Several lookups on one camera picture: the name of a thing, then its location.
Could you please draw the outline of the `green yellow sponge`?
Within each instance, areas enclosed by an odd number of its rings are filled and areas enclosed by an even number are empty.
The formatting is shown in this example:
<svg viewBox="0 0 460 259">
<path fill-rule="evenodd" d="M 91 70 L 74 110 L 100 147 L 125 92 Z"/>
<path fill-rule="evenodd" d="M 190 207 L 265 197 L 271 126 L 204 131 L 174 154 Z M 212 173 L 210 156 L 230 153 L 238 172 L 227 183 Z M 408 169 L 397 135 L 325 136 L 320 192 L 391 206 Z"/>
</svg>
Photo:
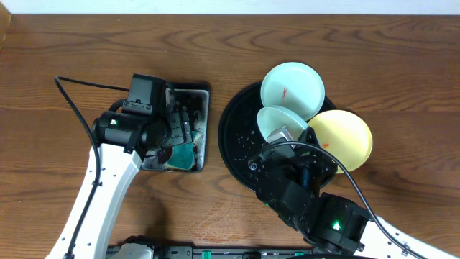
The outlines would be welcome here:
<svg viewBox="0 0 460 259">
<path fill-rule="evenodd" d="M 166 162 L 166 168 L 169 171 L 197 171 L 197 158 L 195 151 L 195 138 L 198 136 L 196 131 L 192 131 L 192 142 L 172 147 L 172 153 Z"/>
</svg>

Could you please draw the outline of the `yellow plate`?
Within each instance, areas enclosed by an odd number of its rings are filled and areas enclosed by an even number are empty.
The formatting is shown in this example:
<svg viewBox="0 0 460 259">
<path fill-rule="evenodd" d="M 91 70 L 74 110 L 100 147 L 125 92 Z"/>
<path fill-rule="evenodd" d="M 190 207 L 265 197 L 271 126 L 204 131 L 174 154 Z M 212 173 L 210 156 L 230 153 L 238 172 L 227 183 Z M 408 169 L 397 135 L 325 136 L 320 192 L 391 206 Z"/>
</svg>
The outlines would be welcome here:
<svg viewBox="0 0 460 259">
<path fill-rule="evenodd" d="M 308 126 L 315 131 L 320 146 L 352 172 L 369 158 L 373 139 L 363 119 L 345 110 L 329 110 L 315 115 Z"/>
</svg>

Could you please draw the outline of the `light blue plate bottom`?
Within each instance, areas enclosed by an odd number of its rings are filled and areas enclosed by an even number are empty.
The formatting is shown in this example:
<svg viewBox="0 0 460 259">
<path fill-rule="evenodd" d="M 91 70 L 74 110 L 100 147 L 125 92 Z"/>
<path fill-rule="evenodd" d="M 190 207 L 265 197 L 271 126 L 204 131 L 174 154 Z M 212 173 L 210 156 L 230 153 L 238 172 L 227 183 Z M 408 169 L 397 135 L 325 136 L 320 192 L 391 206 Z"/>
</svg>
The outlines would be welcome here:
<svg viewBox="0 0 460 259">
<path fill-rule="evenodd" d="M 307 122 L 299 115 L 278 105 L 261 108 L 257 113 L 257 126 L 266 141 L 272 132 L 282 127 L 287 127 L 296 140 L 308 128 Z"/>
</svg>

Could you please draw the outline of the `light blue plate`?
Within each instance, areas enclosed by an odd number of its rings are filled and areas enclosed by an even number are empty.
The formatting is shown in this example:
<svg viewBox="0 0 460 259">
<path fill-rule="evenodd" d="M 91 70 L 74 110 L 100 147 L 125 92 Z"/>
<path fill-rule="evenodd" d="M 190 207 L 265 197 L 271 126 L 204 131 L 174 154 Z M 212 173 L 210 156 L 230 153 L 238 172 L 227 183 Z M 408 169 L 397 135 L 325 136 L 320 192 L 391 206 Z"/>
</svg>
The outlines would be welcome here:
<svg viewBox="0 0 460 259">
<path fill-rule="evenodd" d="M 260 89 L 263 106 L 283 106 L 305 121 L 321 109 L 326 90 L 320 75 L 309 65 L 287 62 L 264 77 Z"/>
<path fill-rule="evenodd" d="M 307 122 L 299 115 L 278 105 L 261 108 L 257 113 L 257 126 L 266 141 L 272 132 L 282 127 L 287 127 L 296 140 L 308 128 Z"/>
</svg>

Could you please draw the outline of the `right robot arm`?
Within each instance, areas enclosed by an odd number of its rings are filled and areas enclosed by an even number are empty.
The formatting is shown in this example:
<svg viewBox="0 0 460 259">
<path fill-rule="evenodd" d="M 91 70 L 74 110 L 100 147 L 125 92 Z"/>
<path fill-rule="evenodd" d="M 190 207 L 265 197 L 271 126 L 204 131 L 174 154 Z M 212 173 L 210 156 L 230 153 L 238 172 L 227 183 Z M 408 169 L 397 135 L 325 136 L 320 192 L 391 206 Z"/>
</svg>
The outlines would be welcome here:
<svg viewBox="0 0 460 259">
<path fill-rule="evenodd" d="M 313 246 L 313 258 L 450 258 L 378 217 L 367 202 L 322 192 L 344 166 L 320 147 L 313 129 L 299 140 L 287 127 L 272 131 L 249 159 L 257 165 L 257 198 Z"/>
</svg>

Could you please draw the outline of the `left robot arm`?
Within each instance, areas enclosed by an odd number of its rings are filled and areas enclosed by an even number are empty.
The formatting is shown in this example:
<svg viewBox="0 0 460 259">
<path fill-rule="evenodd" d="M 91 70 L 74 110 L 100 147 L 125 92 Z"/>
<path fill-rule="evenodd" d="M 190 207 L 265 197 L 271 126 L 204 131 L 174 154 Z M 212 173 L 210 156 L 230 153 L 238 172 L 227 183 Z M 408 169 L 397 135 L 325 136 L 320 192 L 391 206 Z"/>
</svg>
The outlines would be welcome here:
<svg viewBox="0 0 460 259">
<path fill-rule="evenodd" d="M 91 137 L 98 143 L 91 148 L 83 184 L 49 258 L 105 258 L 127 189 L 153 148 L 149 141 L 169 145 L 178 137 L 191 140 L 192 134 L 185 112 L 154 118 L 107 111 L 94 122 Z"/>
</svg>

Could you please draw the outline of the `black rectangular soapy tray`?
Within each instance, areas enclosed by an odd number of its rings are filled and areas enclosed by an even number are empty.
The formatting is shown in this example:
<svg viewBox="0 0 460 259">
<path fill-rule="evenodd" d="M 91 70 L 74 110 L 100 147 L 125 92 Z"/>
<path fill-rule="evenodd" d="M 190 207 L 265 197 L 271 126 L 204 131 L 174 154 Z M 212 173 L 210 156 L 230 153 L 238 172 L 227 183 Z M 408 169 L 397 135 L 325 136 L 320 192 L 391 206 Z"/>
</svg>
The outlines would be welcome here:
<svg viewBox="0 0 460 259">
<path fill-rule="evenodd" d="M 195 151 L 198 168 L 195 172 L 186 172 L 197 173 L 203 169 L 206 158 L 208 114 L 211 98 L 210 88 L 207 83 L 172 84 L 175 88 L 176 99 L 174 109 L 171 113 L 187 112 L 192 131 L 196 131 L 198 133 L 198 136 L 195 138 Z M 142 163 L 143 170 L 169 171 L 165 164 L 171 156 L 172 147 L 165 147 L 165 142 L 147 152 Z"/>
</svg>

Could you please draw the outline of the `black round tray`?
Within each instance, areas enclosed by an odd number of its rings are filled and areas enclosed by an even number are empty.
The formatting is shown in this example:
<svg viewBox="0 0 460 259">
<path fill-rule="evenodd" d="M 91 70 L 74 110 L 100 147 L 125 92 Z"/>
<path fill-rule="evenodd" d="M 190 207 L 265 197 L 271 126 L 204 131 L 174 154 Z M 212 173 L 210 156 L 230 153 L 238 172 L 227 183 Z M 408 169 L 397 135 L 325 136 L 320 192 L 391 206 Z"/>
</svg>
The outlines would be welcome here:
<svg viewBox="0 0 460 259">
<path fill-rule="evenodd" d="M 306 191 L 322 187 L 302 187 L 288 177 L 295 170 L 289 165 L 263 168 L 248 166 L 248 159 L 261 150 L 267 141 L 257 126 L 257 113 L 263 108 L 261 83 L 253 83 L 240 91 L 227 105 L 218 126 L 218 145 L 221 157 L 233 177 L 257 194 L 284 191 L 289 186 Z"/>
</svg>

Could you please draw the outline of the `light blue plate top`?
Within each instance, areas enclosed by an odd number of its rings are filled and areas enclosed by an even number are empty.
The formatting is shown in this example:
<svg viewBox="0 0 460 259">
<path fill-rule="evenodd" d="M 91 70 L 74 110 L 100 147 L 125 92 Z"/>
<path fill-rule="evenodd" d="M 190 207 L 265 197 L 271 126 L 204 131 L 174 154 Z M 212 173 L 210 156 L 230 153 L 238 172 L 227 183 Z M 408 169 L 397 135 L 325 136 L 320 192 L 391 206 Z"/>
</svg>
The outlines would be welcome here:
<svg viewBox="0 0 460 259">
<path fill-rule="evenodd" d="M 309 65 L 287 62 L 264 77 L 260 89 L 263 106 L 283 106 L 305 121 L 321 109 L 326 90 L 320 75 Z"/>
</svg>

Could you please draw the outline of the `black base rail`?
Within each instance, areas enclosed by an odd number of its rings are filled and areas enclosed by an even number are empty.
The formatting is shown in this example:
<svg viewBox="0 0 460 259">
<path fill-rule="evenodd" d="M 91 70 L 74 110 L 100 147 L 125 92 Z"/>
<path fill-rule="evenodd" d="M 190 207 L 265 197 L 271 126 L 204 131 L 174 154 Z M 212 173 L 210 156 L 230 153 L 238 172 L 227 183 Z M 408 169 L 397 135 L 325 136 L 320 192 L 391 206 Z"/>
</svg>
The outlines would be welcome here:
<svg viewBox="0 0 460 259">
<path fill-rule="evenodd" d="M 311 248 L 282 247 L 200 247 L 192 242 L 160 242 L 138 235 L 108 247 L 105 258 L 153 259 L 281 259 L 313 253 Z"/>
</svg>

